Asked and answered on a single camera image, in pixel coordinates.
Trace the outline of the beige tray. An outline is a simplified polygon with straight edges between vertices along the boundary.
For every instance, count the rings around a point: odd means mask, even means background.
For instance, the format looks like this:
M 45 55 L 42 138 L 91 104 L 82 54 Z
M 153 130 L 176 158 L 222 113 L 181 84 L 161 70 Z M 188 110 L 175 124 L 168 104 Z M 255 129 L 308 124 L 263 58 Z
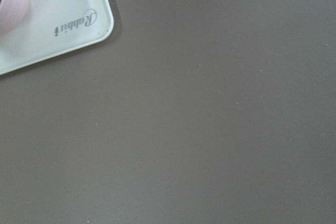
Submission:
M 1 74 L 101 42 L 113 27 L 108 0 L 30 0 L 22 22 L 1 37 Z

